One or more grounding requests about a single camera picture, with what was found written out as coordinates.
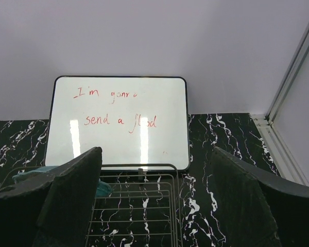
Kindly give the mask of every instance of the black marble surface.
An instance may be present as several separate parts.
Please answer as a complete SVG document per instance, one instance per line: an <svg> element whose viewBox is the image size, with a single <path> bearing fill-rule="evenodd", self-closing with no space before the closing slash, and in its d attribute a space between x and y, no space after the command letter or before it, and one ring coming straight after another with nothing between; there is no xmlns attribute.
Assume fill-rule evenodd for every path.
<svg viewBox="0 0 309 247"><path fill-rule="evenodd" d="M189 123L191 165L180 175L178 191L183 246L230 246L224 226L216 218L219 205L209 172L213 147L221 147L276 175L279 173L249 114L191 115ZM0 186L13 168L20 167L19 171L25 171L26 167L44 165L47 124L48 120L0 121ZM126 228L112 225L108 231L116 233L119 227ZM151 233L156 226L146 229ZM120 243L106 239L105 246L160 246L150 241L144 239L144 244L140 245L133 239L124 239ZM90 246L102 246L101 243L103 239Z"/></svg>

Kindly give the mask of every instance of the metal wire basket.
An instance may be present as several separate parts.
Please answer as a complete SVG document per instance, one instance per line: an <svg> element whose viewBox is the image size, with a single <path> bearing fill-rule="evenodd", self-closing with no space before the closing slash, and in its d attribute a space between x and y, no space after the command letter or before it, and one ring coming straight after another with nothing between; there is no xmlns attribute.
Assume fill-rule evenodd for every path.
<svg viewBox="0 0 309 247"><path fill-rule="evenodd" d="M148 170L159 166L163 167L149 165ZM171 170L155 173L139 169L138 174L102 171L100 179L110 184L113 192L95 198L86 247L183 246L178 171L165 166Z"/></svg>

